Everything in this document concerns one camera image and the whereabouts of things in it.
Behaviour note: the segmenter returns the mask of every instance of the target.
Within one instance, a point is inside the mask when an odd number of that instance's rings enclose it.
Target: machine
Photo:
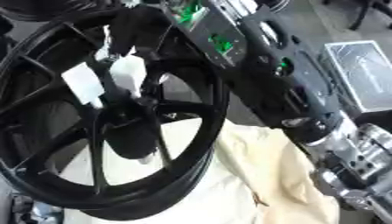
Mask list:
[[[338,198],[392,223],[391,134],[354,124],[334,80],[268,7],[252,0],[162,6],[242,102],[309,155]]]
[[[160,40],[170,39],[169,33],[175,32],[177,37],[184,39],[181,42],[185,43],[184,47],[191,49],[192,57],[170,60],[165,59],[164,53],[144,55],[149,60],[146,62],[147,76],[142,80],[147,81],[149,87],[126,88],[116,82],[127,75],[124,76],[121,69],[113,72],[111,68],[117,61],[130,57],[128,50],[136,45],[132,38],[134,33],[124,32],[124,27],[142,27],[124,22],[129,21],[126,18],[130,15],[124,13],[119,17],[121,10],[118,9],[83,11],[72,19],[58,19],[17,46],[5,59],[0,67],[3,94],[8,93],[5,81],[10,81],[12,71],[15,73],[27,66],[46,74],[51,81],[38,91],[10,105],[5,104],[0,110],[4,127],[10,127],[10,118],[22,113],[21,110],[42,101],[52,101],[60,95],[63,101],[77,108],[81,117],[74,126],[32,156],[20,159],[9,151],[2,151],[0,171],[17,189],[57,206],[80,209],[111,220],[138,219],[163,211],[192,190],[211,156],[209,147],[223,124],[227,106],[228,91],[217,79],[219,77],[260,120],[273,129],[282,129],[309,156],[318,167],[318,175],[335,190],[336,197],[356,209],[374,211],[383,221],[392,223],[392,184],[389,181],[392,178],[392,135],[376,125],[358,127],[353,122],[340,106],[331,76],[302,39],[291,34],[268,7],[252,0],[165,0],[161,2],[161,9],[170,23],[166,24],[167,30]],[[137,6],[131,16],[143,20],[152,11],[155,9]],[[106,56],[98,57],[95,53],[107,41],[97,27],[110,23],[112,45],[103,54]],[[89,47],[74,56],[69,65],[53,64],[53,57],[48,55],[64,44],[60,41],[64,35],[73,35],[68,39],[76,42],[67,43],[69,45],[79,44],[81,40]],[[98,80],[96,85],[99,86],[101,81],[102,87],[98,94],[89,95],[83,101],[86,97],[78,94],[77,85],[60,74],[70,68],[80,69],[76,65],[85,61],[86,56],[87,64],[83,67],[87,70],[83,71],[93,71],[95,78],[91,83]],[[212,103],[156,99],[157,80],[163,74],[175,74],[183,67],[210,74],[208,83],[214,89]],[[125,79],[137,83],[135,78]],[[92,86],[81,88],[95,89]],[[173,159],[166,153],[159,134],[158,124],[162,119],[156,117],[179,111],[196,114],[203,123],[185,152]],[[129,129],[133,122],[130,121],[135,121],[135,117],[142,117],[152,127],[158,150],[163,155],[164,168],[134,183],[108,185],[100,166],[103,139],[125,158],[140,159],[152,153],[148,150],[151,147],[145,146],[146,150],[129,154],[122,144],[131,137]],[[13,121],[11,127],[15,127],[15,123],[18,122]],[[42,166],[51,153],[82,138],[88,140],[91,156],[97,161],[92,167],[92,186],[66,182]],[[170,194],[170,189],[175,189],[176,194]]]

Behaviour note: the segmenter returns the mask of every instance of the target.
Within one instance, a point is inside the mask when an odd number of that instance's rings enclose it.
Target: machined metal part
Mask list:
[[[326,161],[331,154],[338,159],[336,167],[341,169],[318,168],[319,176],[338,197],[356,209],[373,210],[392,223],[392,135],[373,124],[357,128],[341,114],[343,122],[335,131],[305,148],[315,163]],[[342,169],[353,178],[342,176]],[[364,187],[353,188],[355,181]]]
[[[330,170],[318,170],[320,177],[342,198],[348,205],[363,210],[372,210],[366,197],[368,193],[363,190],[348,189],[339,177]]]

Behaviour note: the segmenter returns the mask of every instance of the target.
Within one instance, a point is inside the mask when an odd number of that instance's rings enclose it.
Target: hole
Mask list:
[[[297,36],[291,36],[291,40],[292,40],[292,42],[294,43],[294,44],[296,44],[296,45],[299,45],[299,44],[301,44],[301,40],[299,39],[299,37],[297,37]]]
[[[260,28],[270,43],[277,49],[284,49],[287,46],[287,36],[282,27],[274,21],[260,23]]]
[[[288,58],[283,58],[279,67],[276,69],[275,75],[284,77],[289,76],[294,72],[294,64]]]

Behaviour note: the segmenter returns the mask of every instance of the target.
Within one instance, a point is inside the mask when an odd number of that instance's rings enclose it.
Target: silver metal component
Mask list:
[[[310,118],[297,118],[297,119],[287,119],[282,121],[282,125],[287,128],[294,128],[306,123],[310,120]]]
[[[314,162],[331,159],[331,155],[335,157],[339,169],[319,167],[318,174],[338,197],[356,209],[373,210],[391,224],[392,135],[373,124],[357,128],[345,113],[341,115],[343,122],[336,130],[304,147]],[[351,178],[340,178],[342,172]],[[356,183],[344,182],[348,179]]]
[[[253,0],[215,0],[211,1],[231,17],[233,21],[256,12],[257,3]]]
[[[367,192],[362,190],[348,189],[346,185],[341,182],[338,176],[329,170],[320,171],[320,175],[323,180],[332,187],[332,189],[344,199],[344,201],[350,206],[356,209],[372,210],[372,207],[368,204],[366,197]]]
[[[323,124],[321,121],[318,121],[318,122],[316,123],[316,125],[317,125],[317,127],[318,127],[319,129],[321,129],[321,130],[324,130],[324,129],[326,128],[326,125]]]
[[[277,33],[274,31],[274,29],[266,22],[261,22],[260,23],[260,29],[265,33],[265,36],[262,36],[263,39],[267,39],[269,42],[273,42],[275,46],[279,45],[279,37]]]

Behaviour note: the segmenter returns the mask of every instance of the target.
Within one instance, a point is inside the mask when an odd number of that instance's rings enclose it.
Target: beige fabric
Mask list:
[[[200,120],[194,119],[163,126],[165,141],[174,157],[191,141],[199,125]],[[323,196],[313,186],[308,175],[312,165],[281,131],[239,126],[227,121],[214,148],[215,156],[206,176],[185,199],[160,214],[126,223],[338,223],[336,201]],[[161,167],[159,157],[141,165],[118,157],[106,144],[104,154],[105,175],[111,184],[139,179]],[[91,179],[89,166],[88,153],[84,150],[62,175],[87,184]],[[252,192],[268,206],[257,205]],[[99,220],[67,210],[65,224],[70,223],[120,222]]]
[[[282,131],[227,121],[215,149],[220,161],[267,205],[259,205],[264,223],[339,223],[336,200],[314,187],[312,164]]]

